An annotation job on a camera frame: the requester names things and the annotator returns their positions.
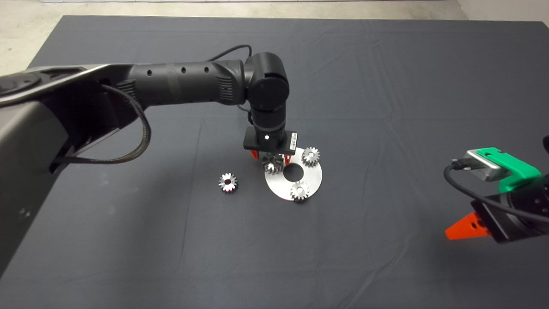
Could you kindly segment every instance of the gear teeth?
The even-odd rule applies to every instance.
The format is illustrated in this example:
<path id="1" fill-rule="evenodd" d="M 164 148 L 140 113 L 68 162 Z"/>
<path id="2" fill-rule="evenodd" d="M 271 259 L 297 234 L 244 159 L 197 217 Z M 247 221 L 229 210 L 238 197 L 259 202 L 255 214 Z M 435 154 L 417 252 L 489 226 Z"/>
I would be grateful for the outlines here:
<path id="1" fill-rule="evenodd" d="M 281 154 L 267 153 L 262 159 L 265 172 L 278 174 L 284 168 L 284 157 Z"/>
<path id="2" fill-rule="evenodd" d="M 232 193 L 238 187 L 238 179 L 232 173 L 225 173 L 219 178 L 219 188 L 225 193 Z"/>
<path id="3" fill-rule="evenodd" d="M 296 181 L 290 189 L 290 194 L 296 202 L 303 202 L 309 198 L 309 186 L 303 181 Z"/>
<path id="4" fill-rule="evenodd" d="M 301 161 L 308 167 L 315 166 L 320 160 L 320 151 L 314 147 L 307 147 L 303 150 Z"/>

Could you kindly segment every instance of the concrete floor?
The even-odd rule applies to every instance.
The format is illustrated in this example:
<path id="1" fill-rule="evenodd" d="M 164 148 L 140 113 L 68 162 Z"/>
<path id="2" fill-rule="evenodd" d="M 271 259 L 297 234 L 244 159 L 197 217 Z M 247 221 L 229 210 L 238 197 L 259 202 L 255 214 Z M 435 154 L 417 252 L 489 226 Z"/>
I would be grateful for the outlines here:
<path id="1" fill-rule="evenodd" d="M 26 69 L 63 15 L 467 19 L 456 0 L 285 3 L 42 3 L 0 0 L 0 75 Z"/>

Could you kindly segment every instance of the circular metal plate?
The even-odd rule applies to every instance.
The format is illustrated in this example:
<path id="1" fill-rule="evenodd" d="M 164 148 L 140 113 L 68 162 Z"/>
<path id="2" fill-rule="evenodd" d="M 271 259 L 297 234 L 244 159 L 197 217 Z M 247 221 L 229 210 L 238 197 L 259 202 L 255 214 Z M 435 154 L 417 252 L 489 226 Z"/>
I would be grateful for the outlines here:
<path id="1" fill-rule="evenodd" d="M 303 181 L 309 186 L 309 196 L 312 196 L 318 190 L 320 183 L 322 182 L 322 168 L 320 167 L 320 162 L 313 167 L 304 165 L 301 161 L 301 155 L 303 155 L 303 149 L 296 148 L 295 155 L 290 159 L 290 164 L 295 163 L 301 166 L 303 169 L 303 177 L 299 181 Z M 283 171 L 278 174 L 269 174 L 266 172 L 265 180 L 271 191 L 278 197 L 287 201 L 294 200 L 290 193 L 294 181 L 286 179 Z"/>

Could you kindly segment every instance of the black robotic arm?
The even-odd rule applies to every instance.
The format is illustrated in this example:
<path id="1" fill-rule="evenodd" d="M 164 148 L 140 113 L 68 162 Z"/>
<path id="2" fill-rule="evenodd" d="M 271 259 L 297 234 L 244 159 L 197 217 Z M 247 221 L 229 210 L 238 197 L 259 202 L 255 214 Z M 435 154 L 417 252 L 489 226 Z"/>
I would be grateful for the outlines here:
<path id="1" fill-rule="evenodd" d="M 250 102 L 243 146 L 293 155 L 285 130 L 289 84 L 280 58 L 41 67 L 0 77 L 0 275 L 66 163 L 120 163 L 144 151 L 150 106 Z M 141 118 L 143 141 L 120 159 L 80 153 Z"/>

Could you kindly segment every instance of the spur gear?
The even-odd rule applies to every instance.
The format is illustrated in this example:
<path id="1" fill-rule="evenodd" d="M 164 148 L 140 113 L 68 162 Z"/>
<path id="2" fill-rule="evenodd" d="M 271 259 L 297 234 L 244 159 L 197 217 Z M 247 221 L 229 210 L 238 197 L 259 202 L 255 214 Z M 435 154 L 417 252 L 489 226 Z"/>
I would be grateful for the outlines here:
<path id="1" fill-rule="evenodd" d="M 303 150 L 301 161 L 308 167 L 315 166 L 320 160 L 320 151 L 314 147 L 307 147 Z"/>
<path id="2" fill-rule="evenodd" d="M 232 173 L 225 173 L 219 178 L 219 187 L 225 193 L 234 192 L 237 189 L 237 177 Z"/>
<path id="3" fill-rule="evenodd" d="M 309 197 L 309 186 L 303 181 L 296 181 L 290 189 L 290 194 L 296 202 L 304 201 Z"/>
<path id="4" fill-rule="evenodd" d="M 263 156 L 262 162 L 269 174 L 278 174 L 284 168 L 284 157 L 281 154 L 267 153 Z"/>

